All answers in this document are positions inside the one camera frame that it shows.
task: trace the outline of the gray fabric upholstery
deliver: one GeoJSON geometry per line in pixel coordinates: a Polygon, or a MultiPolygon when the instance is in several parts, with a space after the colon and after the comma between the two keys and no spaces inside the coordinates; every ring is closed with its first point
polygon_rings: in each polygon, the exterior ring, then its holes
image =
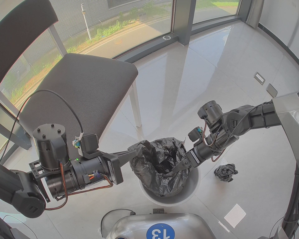
{"type": "MultiPolygon", "coordinates": [[[[60,94],[75,110],[84,133],[96,133],[100,138],[137,75],[136,67],[127,62],[68,53],[46,75],[37,90],[49,89],[60,94]]],[[[57,96],[49,92],[33,95],[20,114],[20,123],[30,135],[42,124],[65,126],[70,157],[77,157],[77,149],[71,142],[79,136],[80,127],[57,96]]]]}
{"type": "Polygon", "coordinates": [[[49,0],[24,0],[0,21],[0,82],[27,47],[57,21],[49,0]]]}

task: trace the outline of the white chair leg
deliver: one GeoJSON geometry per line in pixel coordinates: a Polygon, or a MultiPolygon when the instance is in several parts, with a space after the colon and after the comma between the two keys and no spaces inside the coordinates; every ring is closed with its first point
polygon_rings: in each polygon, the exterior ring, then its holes
{"type": "Polygon", "coordinates": [[[140,108],[139,108],[139,101],[138,101],[138,95],[137,95],[137,87],[136,87],[136,81],[133,82],[133,84],[130,87],[130,100],[132,105],[132,110],[135,118],[135,123],[137,127],[141,126],[141,116],[140,116],[140,108]]]}

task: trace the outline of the black trash bag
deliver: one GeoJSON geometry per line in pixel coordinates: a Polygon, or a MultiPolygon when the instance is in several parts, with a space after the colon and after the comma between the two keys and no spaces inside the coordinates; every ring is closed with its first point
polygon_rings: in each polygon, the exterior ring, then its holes
{"type": "Polygon", "coordinates": [[[236,170],[236,166],[233,163],[221,165],[218,168],[216,168],[214,171],[214,174],[218,179],[228,183],[233,181],[232,176],[237,173],[238,171],[236,170]]]}
{"type": "Polygon", "coordinates": [[[186,153],[182,143],[175,138],[163,138],[153,142],[143,140],[128,148],[137,151],[137,156],[130,161],[132,171],[157,196],[174,196],[185,185],[192,167],[172,172],[186,153]]]}

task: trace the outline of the road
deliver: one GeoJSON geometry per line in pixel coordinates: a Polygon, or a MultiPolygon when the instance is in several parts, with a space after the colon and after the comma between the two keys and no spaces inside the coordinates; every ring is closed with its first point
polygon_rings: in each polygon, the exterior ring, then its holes
{"type": "MultiPolygon", "coordinates": [[[[237,7],[214,7],[196,10],[193,23],[235,14],[237,7]]],[[[112,58],[152,38],[170,31],[170,17],[121,32],[105,43],[99,43],[84,54],[112,58]]]]}

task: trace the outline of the utility box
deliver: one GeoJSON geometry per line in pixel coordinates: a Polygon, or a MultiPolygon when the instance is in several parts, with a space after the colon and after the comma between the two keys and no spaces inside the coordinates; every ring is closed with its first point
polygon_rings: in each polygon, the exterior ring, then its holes
{"type": "Polygon", "coordinates": [[[146,19],[147,19],[147,13],[146,12],[138,13],[138,21],[144,22],[146,19]]]}

